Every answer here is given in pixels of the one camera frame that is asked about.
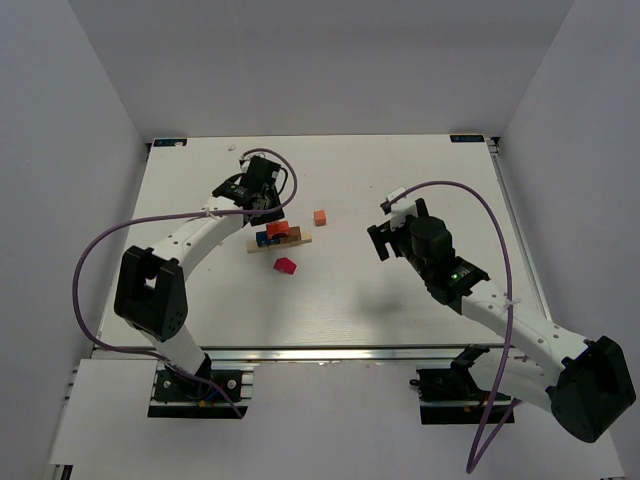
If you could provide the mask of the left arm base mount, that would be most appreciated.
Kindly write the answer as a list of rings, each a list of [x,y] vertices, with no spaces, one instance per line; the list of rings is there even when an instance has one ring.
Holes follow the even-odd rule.
[[[250,374],[242,370],[212,370],[211,381],[225,392],[244,416],[252,393]],[[164,368],[156,372],[147,416],[164,419],[240,419],[217,389],[182,378]]]

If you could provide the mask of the red roof block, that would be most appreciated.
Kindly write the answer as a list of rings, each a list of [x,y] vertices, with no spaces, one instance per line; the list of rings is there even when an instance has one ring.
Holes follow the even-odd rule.
[[[293,275],[296,272],[297,264],[287,257],[277,258],[273,268],[283,274]]]

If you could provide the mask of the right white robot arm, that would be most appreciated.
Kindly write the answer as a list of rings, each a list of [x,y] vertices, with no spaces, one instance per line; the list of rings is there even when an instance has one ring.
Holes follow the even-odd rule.
[[[367,232],[381,260],[405,259],[429,294],[524,354],[506,362],[500,392],[549,413],[575,438],[595,442],[636,400],[621,347],[566,330],[522,304],[509,304],[489,275],[458,256],[445,223],[418,199],[391,193],[389,219]]]

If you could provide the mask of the orange cube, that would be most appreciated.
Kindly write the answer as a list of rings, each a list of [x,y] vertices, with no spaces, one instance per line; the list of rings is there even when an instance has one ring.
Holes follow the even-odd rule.
[[[314,212],[314,223],[317,227],[326,225],[327,217],[324,210],[317,210]]]

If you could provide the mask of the orange arch block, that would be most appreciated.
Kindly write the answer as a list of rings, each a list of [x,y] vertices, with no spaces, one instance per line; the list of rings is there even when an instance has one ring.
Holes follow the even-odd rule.
[[[266,225],[266,234],[268,239],[289,237],[290,225],[288,221],[281,220],[277,222],[268,223]]]

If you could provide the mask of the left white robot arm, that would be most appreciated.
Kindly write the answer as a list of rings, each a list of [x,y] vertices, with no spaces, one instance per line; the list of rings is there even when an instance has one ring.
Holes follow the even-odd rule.
[[[121,261],[114,311],[141,332],[177,369],[203,378],[208,356],[185,322],[186,281],[227,237],[244,226],[284,217],[276,186],[282,167],[264,157],[241,162],[241,171],[212,191],[198,215],[154,245],[128,248]]]

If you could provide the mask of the small natural wood block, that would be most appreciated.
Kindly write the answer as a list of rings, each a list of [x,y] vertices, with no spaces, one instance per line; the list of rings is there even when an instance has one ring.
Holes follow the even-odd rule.
[[[248,253],[258,253],[263,251],[268,251],[268,245],[258,245],[255,241],[248,241],[246,251]]]

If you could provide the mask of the natural wood block hotel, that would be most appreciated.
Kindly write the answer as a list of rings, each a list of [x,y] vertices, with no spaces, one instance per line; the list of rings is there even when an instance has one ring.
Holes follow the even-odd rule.
[[[309,231],[303,231],[299,236],[294,236],[291,238],[290,245],[302,245],[306,243],[310,243],[312,241],[312,235]]]

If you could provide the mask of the blue wood block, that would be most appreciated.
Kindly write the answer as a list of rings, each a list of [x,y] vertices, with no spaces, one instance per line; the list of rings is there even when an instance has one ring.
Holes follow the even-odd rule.
[[[277,236],[269,237],[266,231],[258,231],[255,234],[255,241],[258,248],[268,248],[280,243]]]

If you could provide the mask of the brown wood block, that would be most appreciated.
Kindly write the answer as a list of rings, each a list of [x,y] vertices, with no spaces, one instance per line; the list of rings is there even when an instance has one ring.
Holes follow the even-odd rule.
[[[283,231],[280,235],[281,244],[291,244],[299,242],[302,238],[301,230],[298,226],[292,226],[288,230]]]

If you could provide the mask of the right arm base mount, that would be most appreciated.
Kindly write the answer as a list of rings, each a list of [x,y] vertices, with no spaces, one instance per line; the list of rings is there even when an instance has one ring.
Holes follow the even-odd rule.
[[[486,346],[470,345],[447,368],[421,368],[409,381],[419,398],[420,421],[426,426],[479,425],[488,405],[490,388],[471,378],[475,362],[492,353]]]

